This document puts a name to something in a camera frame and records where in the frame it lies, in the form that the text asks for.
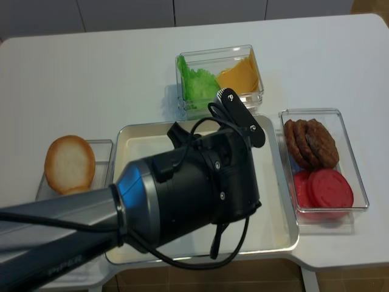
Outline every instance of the floor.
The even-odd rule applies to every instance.
[[[389,0],[354,0],[351,14],[375,13],[389,26]]]
[[[376,13],[389,26],[389,0],[355,0],[352,14]],[[389,266],[317,273],[320,292],[389,292]],[[103,292],[303,292],[300,267],[283,260],[233,262],[215,271],[172,267],[127,270]]]

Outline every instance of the wire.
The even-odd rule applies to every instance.
[[[239,250],[241,249],[244,239],[247,234],[247,228],[249,227],[249,217],[246,218],[246,221],[244,222],[244,228],[243,233],[241,236],[241,239],[238,243],[238,246],[235,248],[235,250],[224,260],[217,262],[217,263],[200,263],[200,264],[191,264],[191,263],[183,263],[173,260],[170,257],[165,256],[164,254],[157,251],[155,248],[152,248],[142,237],[140,237],[136,232],[134,232],[132,229],[129,230],[129,236],[132,237],[141,247],[146,249],[150,254],[157,257],[160,260],[163,260],[165,263],[175,266],[176,268],[181,269],[191,269],[191,270],[205,270],[205,269],[217,269],[221,268],[222,266],[225,266],[226,264],[230,263],[236,255],[239,253]]]
[[[218,117],[218,118],[221,118],[218,113],[216,113],[213,108],[217,108],[220,112],[223,113],[223,115],[225,115],[225,117],[227,118],[228,122],[230,123],[233,123],[233,119],[232,119],[232,116],[229,114],[228,111],[226,111],[221,105],[215,103],[215,102],[210,102],[208,104],[208,110],[211,112],[211,115],[213,117]]]
[[[25,224],[38,224],[38,225],[58,227],[58,228],[74,229],[77,231],[91,232],[91,233],[105,233],[105,232],[119,231],[119,228],[114,226],[105,226],[105,227],[90,226],[90,225],[63,221],[63,220],[58,220],[53,218],[45,218],[45,217],[24,215],[24,214],[13,214],[7,212],[0,212],[0,221],[18,222],[18,223],[25,223]]]
[[[231,128],[233,131],[235,131],[242,138],[244,145],[246,146],[246,151],[247,152],[249,151],[249,146],[247,145],[246,139],[244,138],[242,132],[240,131],[240,129],[236,125],[234,125],[233,123],[230,123],[230,122],[226,122],[225,120],[219,119],[217,117],[203,117],[202,119],[198,120],[195,123],[192,130],[190,131],[189,139],[187,141],[187,146],[185,148],[184,154],[182,155],[182,157],[180,158],[180,160],[177,163],[173,164],[173,169],[175,169],[175,170],[179,169],[179,167],[184,163],[184,160],[188,155],[189,148],[191,147],[193,135],[195,134],[197,127],[200,126],[200,124],[204,123],[206,120],[212,120],[214,122],[217,122],[219,124],[222,124],[222,125],[225,125],[225,126]]]
[[[115,275],[115,280],[116,280],[117,292],[120,292],[120,289],[119,289],[119,282],[117,281],[117,274]]]

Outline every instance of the yellow cheese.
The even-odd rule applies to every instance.
[[[258,77],[259,79],[259,74],[256,70],[256,64],[255,64],[255,59],[254,59],[254,52],[253,50],[250,50],[250,55],[249,55],[249,63],[250,63],[250,67],[253,69],[253,71],[255,72],[256,76]]]
[[[258,86],[258,74],[252,58],[244,58],[234,68],[224,70],[217,76],[220,88],[232,88],[237,94],[252,92]]]

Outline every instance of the burger patty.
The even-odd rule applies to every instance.
[[[322,163],[312,152],[308,142],[306,140],[306,132],[307,132],[308,123],[306,120],[297,120],[293,125],[293,133],[296,139],[296,144],[302,157],[306,161],[308,161],[315,169],[319,169],[322,167]]]
[[[323,166],[333,169],[339,162],[339,154],[331,134],[322,123],[312,119],[308,121],[306,135],[313,153]]]
[[[285,123],[284,134],[286,139],[286,146],[289,153],[292,155],[294,161],[303,169],[312,170],[312,165],[302,157],[300,150],[297,147],[296,139],[293,132],[294,123],[292,120],[289,120]]]

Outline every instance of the white table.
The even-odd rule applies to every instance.
[[[7,40],[0,46],[1,206],[35,199],[58,136],[115,140],[125,125],[173,120],[179,53],[240,44],[255,50],[263,114],[342,112],[370,200],[352,234],[301,234],[292,252],[269,256],[313,270],[389,263],[389,30],[376,15]],[[100,257],[46,287],[93,287],[132,267]]]

